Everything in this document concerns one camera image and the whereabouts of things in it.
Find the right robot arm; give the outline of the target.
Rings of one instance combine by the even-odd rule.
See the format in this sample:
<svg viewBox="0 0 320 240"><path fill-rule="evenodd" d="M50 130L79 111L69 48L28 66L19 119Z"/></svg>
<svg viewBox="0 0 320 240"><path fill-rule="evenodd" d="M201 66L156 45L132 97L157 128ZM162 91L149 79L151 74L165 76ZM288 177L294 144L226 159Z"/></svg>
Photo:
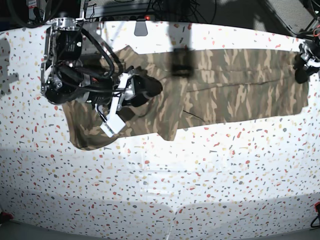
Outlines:
<svg viewBox="0 0 320 240"><path fill-rule="evenodd" d="M159 95L162 84L140 68L120 61L81 18L57 17L48 29L41 67L41 94L54 105L78 101L139 107Z"/></svg>

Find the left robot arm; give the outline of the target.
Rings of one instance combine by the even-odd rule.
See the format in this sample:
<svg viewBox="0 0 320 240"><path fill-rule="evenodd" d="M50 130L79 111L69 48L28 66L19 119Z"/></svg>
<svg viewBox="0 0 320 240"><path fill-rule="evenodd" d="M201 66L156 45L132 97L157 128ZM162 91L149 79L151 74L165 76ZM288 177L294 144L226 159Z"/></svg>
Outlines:
<svg viewBox="0 0 320 240"><path fill-rule="evenodd" d="M310 76L320 71L320 2L303 0L302 4L313 19L306 29L296 34L297 38L304 39L299 45L299 53L295 56L293 66L295 80L299 84L306 83Z"/></svg>

